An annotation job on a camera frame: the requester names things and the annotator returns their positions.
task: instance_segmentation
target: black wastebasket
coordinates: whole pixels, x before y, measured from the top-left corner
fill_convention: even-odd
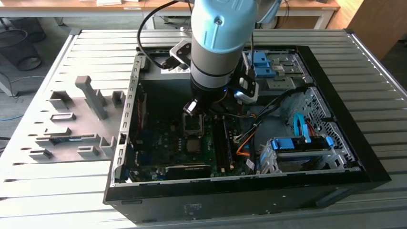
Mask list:
[[[39,67],[41,59],[23,30],[0,32],[0,54],[20,71]]]
[[[37,18],[7,18],[15,29],[24,30],[32,43],[40,42],[47,35]]]

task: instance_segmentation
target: table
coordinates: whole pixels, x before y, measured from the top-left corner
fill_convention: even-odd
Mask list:
[[[145,46],[175,45],[189,34],[145,31]],[[0,157],[0,225],[21,228],[133,228],[135,225],[101,203],[109,161],[37,164],[21,147],[32,142],[27,126],[45,109],[47,92],[71,88],[77,75],[92,76],[103,94],[127,92],[136,55],[135,30],[80,31],[69,35],[12,140]],[[291,211],[220,219],[151,223],[145,228],[219,226],[241,223],[264,228],[402,228],[407,226],[407,93],[358,37],[344,31],[259,30],[255,44],[308,45],[392,181],[352,195],[326,209]],[[73,96],[83,96],[77,91]]]
[[[123,2],[123,5],[97,7],[95,1],[79,0],[1,0],[3,17],[83,17],[83,16],[147,16],[148,12],[169,0],[145,0]],[[290,16],[318,16],[315,29],[324,29],[334,12],[339,10],[335,0],[327,4],[310,0],[290,0]],[[278,16],[284,16],[286,4],[282,4]],[[177,3],[156,13],[156,16],[189,16],[185,3]],[[155,29],[153,18],[147,29]]]
[[[149,12],[159,6],[168,3],[171,0],[148,0],[144,5],[144,11]],[[319,19],[315,24],[315,29],[324,29],[331,20],[332,14],[339,10],[340,6],[335,0],[328,0],[328,3],[319,3],[311,0],[290,0],[290,16],[318,16]],[[276,16],[286,15],[287,6],[284,2],[282,3],[280,9]],[[189,16],[188,4],[177,3],[163,11],[155,14],[156,16]],[[147,22],[147,28],[153,29],[153,18]]]

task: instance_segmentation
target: gray bracket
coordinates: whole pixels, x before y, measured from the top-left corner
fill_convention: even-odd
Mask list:
[[[112,93],[112,103],[115,107],[124,106],[125,95],[123,91],[113,91]]]
[[[49,136],[65,136],[71,134],[71,129],[68,127],[59,127],[55,130],[49,130],[48,128],[44,131],[44,135]]]
[[[117,143],[117,141],[116,141],[115,136],[112,136],[112,139],[111,139],[109,143],[107,142],[104,137],[101,137],[101,139],[100,139],[99,148],[101,149],[101,151],[104,152],[104,154],[108,157],[115,156],[116,143]]]
[[[80,75],[76,78],[75,85],[79,89],[81,89],[85,101],[89,108],[93,110],[99,119],[105,119],[108,117],[108,113],[103,108],[103,102],[100,101],[100,96],[95,93],[95,90],[91,86],[91,77],[88,75]]]
[[[69,113],[59,113],[59,114],[52,114],[49,120],[53,122],[59,121],[73,121],[76,119],[76,116],[72,112]]]
[[[69,100],[71,100],[71,97],[65,91],[53,91],[51,93],[49,99],[47,101],[51,102],[51,104],[56,110],[67,110],[68,107],[65,105],[65,102]]]
[[[295,83],[291,77],[275,77],[274,79],[267,79],[267,86],[270,89],[295,89]]]
[[[93,158],[99,156],[99,151],[95,146],[79,146],[76,152],[84,158]]]
[[[81,137],[81,141],[84,143],[89,143],[89,144],[97,144],[100,141],[100,136],[99,134],[84,134],[87,137]]]
[[[44,160],[52,157],[52,153],[47,149],[31,150],[29,157],[35,160]]]

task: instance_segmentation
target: wire bundle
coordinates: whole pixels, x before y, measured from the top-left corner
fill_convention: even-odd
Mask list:
[[[298,87],[296,89],[288,90],[286,91],[280,96],[278,96],[260,110],[257,117],[252,123],[251,128],[236,137],[235,141],[240,142],[243,140],[243,138],[248,135],[248,138],[243,141],[241,145],[239,146],[239,149],[236,151],[237,155],[243,155],[243,156],[249,156],[248,153],[240,152],[240,150],[243,149],[244,145],[247,144],[247,142],[249,141],[249,139],[253,138],[255,133],[257,131],[257,127],[260,126],[264,117],[272,113],[274,111],[276,111],[276,109],[279,109],[283,100],[290,97],[291,95],[304,92],[308,88],[310,88],[311,84],[304,85],[303,87]]]

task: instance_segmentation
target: aluminum table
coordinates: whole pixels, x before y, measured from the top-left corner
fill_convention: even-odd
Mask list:
[[[175,45],[189,34],[145,31],[145,46]],[[402,228],[407,227],[407,93],[358,37],[346,31],[272,30],[255,32],[257,45],[308,45],[344,100],[392,181],[318,210],[231,218],[135,225],[101,203],[109,161],[75,159],[65,152],[52,163],[39,164],[25,147],[35,145],[31,132],[55,112],[45,100],[49,91],[83,93],[72,86],[77,75],[89,75],[104,96],[127,91],[136,55],[136,31],[95,30],[69,35],[47,78],[28,107],[0,158],[1,228]]]

